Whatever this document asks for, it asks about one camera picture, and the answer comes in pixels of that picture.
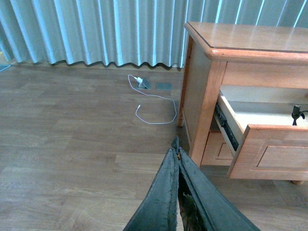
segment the wooden cabinet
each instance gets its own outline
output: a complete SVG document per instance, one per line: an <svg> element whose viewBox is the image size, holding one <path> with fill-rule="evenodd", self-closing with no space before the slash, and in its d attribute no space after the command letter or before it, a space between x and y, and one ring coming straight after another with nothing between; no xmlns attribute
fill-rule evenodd
<svg viewBox="0 0 308 231"><path fill-rule="evenodd" d="M308 120L292 126L291 117L295 104L308 110L308 29L185 27L178 125L185 123L192 160L230 165L231 178L308 180Z"/></svg>

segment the lower drawer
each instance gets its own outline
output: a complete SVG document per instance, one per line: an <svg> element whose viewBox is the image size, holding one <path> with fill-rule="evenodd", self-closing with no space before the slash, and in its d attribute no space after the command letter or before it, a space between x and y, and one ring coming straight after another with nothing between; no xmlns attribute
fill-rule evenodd
<svg viewBox="0 0 308 231"><path fill-rule="evenodd" d="M222 87L215 119L234 155L230 178L308 180L308 120L292 126L291 117L294 104L308 109L307 96L301 89Z"/></svg>

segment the black cable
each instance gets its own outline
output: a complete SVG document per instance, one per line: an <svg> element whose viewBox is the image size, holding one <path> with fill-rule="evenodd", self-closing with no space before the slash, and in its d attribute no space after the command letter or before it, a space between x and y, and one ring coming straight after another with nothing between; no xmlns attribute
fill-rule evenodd
<svg viewBox="0 0 308 231"><path fill-rule="evenodd" d="M293 126L297 126L296 120L300 117L302 117L303 119L305 119L305 115L304 113L308 113L308 110L304 110L304 111L300 111L300 105L295 105L293 107L293 112L291 114L292 118L293 118Z"/></svg>

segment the drawer slide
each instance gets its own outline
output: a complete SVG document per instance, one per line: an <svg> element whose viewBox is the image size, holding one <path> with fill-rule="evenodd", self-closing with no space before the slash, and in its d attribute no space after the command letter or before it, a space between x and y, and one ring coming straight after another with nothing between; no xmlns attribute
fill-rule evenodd
<svg viewBox="0 0 308 231"><path fill-rule="evenodd" d="M230 140L230 143L233 147L233 149L236 151L238 146L239 146L239 143L238 141L236 140L230 126L228 125L228 122L227 122L227 119L222 111L222 109L220 108L220 106L218 105L218 103L216 103L216 106L215 106L215 110L214 110L214 116L216 117L216 119L218 120L220 126L222 128L224 128L229 140Z"/></svg>

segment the curtain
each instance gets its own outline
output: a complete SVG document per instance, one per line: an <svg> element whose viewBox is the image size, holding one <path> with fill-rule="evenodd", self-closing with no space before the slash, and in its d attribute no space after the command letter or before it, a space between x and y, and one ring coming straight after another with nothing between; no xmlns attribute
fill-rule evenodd
<svg viewBox="0 0 308 231"><path fill-rule="evenodd" d="M183 67L187 21L308 27L307 0L0 0L7 60Z"/></svg>

